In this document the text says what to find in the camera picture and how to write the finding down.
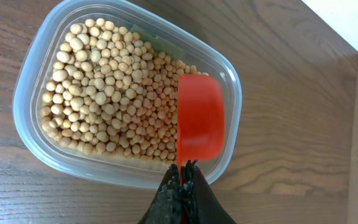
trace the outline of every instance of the red plastic scoop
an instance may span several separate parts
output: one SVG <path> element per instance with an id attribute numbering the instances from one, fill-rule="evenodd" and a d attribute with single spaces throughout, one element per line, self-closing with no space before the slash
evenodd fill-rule
<path id="1" fill-rule="evenodd" d="M 223 96 L 217 81 L 206 75 L 179 75 L 178 168 L 183 161 L 214 158 L 223 140 Z"/>

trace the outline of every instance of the bowl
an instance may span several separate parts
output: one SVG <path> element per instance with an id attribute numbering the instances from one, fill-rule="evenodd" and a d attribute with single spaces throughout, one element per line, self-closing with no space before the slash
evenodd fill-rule
<path id="1" fill-rule="evenodd" d="M 225 137 L 221 153 L 198 166 L 208 183 L 226 169 L 233 153 L 239 124 L 242 94 L 239 78 L 230 62 L 216 50 L 172 23 L 122 0 L 67 0 L 51 10 L 32 41 L 17 78 L 12 101 L 14 123 L 29 150 L 56 170 L 89 180 L 143 189 L 157 189 L 166 167 L 131 159 L 84 156 L 58 146 L 40 127 L 40 97 L 52 75 L 52 63 L 64 34 L 72 23 L 99 17 L 139 32 L 155 50 L 164 50 L 174 60 L 196 65 L 222 89 Z"/>

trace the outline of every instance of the wooden table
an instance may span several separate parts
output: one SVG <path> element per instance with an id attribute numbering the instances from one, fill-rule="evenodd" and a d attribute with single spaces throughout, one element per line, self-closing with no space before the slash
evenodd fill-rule
<path id="1" fill-rule="evenodd" d="M 23 145 L 12 93 L 59 1 L 0 0 L 0 223 L 135 223 L 154 192 L 49 168 Z M 134 0 L 225 55 L 243 105 L 212 188 L 238 223 L 345 223 L 357 52 L 300 0 Z"/>

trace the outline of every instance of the plastic container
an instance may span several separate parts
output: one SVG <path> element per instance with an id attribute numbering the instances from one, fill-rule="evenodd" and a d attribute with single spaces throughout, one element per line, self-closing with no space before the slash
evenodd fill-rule
<path id="1" fill-rule="evenodd" d="M 51 67 L 58 46 L 63 42 L 63 35 L 70 24 L 84 22 L 89 17 L 103 17 L 130 30 L 142 29 L 147 35 L 141 32 L 141 39 L 153 39 L 155 48 L 158 46 L 155 42 L 161 42 L 163 48 L 169 48 L 156 50 L 171 51 L 173 59 L 196 65 L 199 71 L 208 72 L 218 81 L 223 91 L 225 108 L 224 149 L 213 160 L 198 163 L 208 183 L 214 182 L 229 164 L 236 140 L 242 103 L 237 73 L 227 59 L 210 46 L 127 1 L 63 1 L 45 18 L 24 59 L 14 91 L 13 117 L 24 144 L 48 166 L 85 179 L 146 189 L 156 189 L 161 182 L 166 167 L 142 164 L 138 160 L 85 157 L 74 150 L 55 145 L 40 127 L 40 96 L 45 81 L 52 75 Z"/>

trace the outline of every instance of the clear plastic container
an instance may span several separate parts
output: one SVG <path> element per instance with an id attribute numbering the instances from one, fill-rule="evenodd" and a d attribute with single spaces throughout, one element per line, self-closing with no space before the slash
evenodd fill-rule
<path id="1" fill-rule="evenodd" d="M 143 37 L 153 39 L 155 48 L 165 48 L 156 50 L 171 51 L 173 59 L 196 65 L 199 71 L 208 72 L 219 82 L 225 107 L 224 149 L 215 159 L 198 163 L 208 183 L 214 182 L 229 164 L 236 140 L 242 103 L 237 73 L 226 58 L 204 42 L 127 1 L 63 1 L 46 17 L 27 52 L 14 91 L 13 117 L 24 144 L 42 162 L 67 174 L 109 184 L 146 189 L 158 187 L 166 167 L 139 160 L 85 157 L 72 149 L 62 149 L 40 127 L 40 96 L 45 81 L 52 75 L 52 63 L 64 34 L 74 22 L 99 17 L 129 30 L 141 30 L 141 39 L 143 33 Z"/>

